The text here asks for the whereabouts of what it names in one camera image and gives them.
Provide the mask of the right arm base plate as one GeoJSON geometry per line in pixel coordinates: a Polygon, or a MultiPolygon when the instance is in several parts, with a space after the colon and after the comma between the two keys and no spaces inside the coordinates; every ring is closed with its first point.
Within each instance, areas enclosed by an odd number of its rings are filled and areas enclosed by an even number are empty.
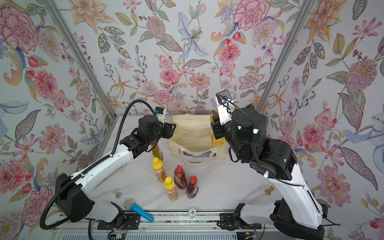
{"type": "Polygon", "coordinates": [[[262,229],[261,224],[247,224],[239,217],[234,217],[234,213],[221,213],[219,214],[219,221],[217,226],[222,230],[234,231],[234,230],[260,230],[262,229]]]}

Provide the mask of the large orange dish soap bottle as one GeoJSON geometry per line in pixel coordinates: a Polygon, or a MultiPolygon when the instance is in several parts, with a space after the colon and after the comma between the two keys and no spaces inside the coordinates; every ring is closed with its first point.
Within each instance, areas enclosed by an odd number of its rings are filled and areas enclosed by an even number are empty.
{"type": "Polygon", "coordinates": [[[212,142],[213,142],[213,145],[215,147],[223,147],[227,144],[225,138],[220,138],[220,139],[216,139],[215,137],[215,133],[214,133],[214,130],[213,130],[213,123],[214,123],[214,115],[219,115],[218,113],[218,110],[212,110],[211,114],[210,114],[210,120],[211,120],[211,139],[212,139],[212,142]]]}

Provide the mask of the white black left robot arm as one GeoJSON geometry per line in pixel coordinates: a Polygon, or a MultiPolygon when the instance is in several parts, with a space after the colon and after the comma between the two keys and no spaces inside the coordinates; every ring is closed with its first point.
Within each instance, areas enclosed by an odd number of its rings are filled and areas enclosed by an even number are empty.
{"type": "Polygon", "coordinates": [[[73,180],[71,187],[58,196],[56,204],[69,221],[83,219],[96,220],[119,228],[126,222],[125,212],[116,203],[94,201],[91,192],[121,167],[146,152],[150,145],[161,138],[170,139],[176,124],[163,123],[153,115],[139,119],[139,126],[129,136],[118,141],[114,153],[107,154],[107,159],[80,170],[71,176],[63,175],[56,180],[58,189],[73,180]]]}

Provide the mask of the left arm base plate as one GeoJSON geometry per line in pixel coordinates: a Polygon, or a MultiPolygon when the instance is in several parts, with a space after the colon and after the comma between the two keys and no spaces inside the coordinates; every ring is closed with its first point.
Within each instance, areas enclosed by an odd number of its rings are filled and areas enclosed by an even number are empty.
{"type": "Polygon", "coordinates": [[[140,215],[133,212],[126,212],[125,216],[118,215],[111,223],[100,221],[97,230],[138,230],[140,215]]]}

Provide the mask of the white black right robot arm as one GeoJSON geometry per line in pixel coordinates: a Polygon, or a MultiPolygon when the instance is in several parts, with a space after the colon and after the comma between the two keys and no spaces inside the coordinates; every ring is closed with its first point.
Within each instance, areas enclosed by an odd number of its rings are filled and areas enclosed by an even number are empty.
{"type": "Polygon", "coordinates": [[[296,239],[322,240],[322,221],[328,207],[312,195],[291,146],[267,137],[267,117],[253,107],[234,109],[220,106],[212,112],[212,130],[216,139],[224,138],[230,155],[249,164],[268,179],[282,199],[268,205],[238,204],[233,219],[237,225],[273,225],[281,233],[296,239]]]}

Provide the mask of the dark red bottle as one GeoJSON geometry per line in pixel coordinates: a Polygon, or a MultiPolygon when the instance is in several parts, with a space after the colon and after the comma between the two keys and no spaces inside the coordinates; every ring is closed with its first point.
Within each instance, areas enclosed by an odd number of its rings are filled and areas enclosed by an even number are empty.
{"type": "Polygon", "coordinates": [[[176,186],[181,189],[185,190],[187,188],[187,178],[185,171],[182,166],[177,165],[177,167],[174,170],[174,181],[176,186]]]}
{"type": "Polygon", "coordinates": [[[196,197],[199,190],[198,186],[198,178],[196,176],[191,176],[190,180],[187,184],[186,194],[189,199],[193,199],[196,197]]]}

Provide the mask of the cream canvas shopping bag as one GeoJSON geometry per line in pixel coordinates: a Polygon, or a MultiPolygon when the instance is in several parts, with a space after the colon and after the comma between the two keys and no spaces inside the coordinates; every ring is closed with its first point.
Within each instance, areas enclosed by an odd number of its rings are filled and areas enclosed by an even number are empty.
{"type": "Polygon", "coordinates": [[[168,140],[171,156],[180,157],[191,166],[200,166],[211,159],[226,158],[227,144],[215,146],[209,115],[173,115],[176,124],[173,136],[168,140]]]}

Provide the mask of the dark red bottle front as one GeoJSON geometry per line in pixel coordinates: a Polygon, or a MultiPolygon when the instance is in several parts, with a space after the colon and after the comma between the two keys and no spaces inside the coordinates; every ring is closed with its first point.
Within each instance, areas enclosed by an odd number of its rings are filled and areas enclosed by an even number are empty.
{"type": "Polygon", "coordinates": [[[198,178],[196,176],[191,176],[190,180],[187,184],[186,194],[189,199],[193,199],[196,197],[199,190],[198,186],[198,178]]]}

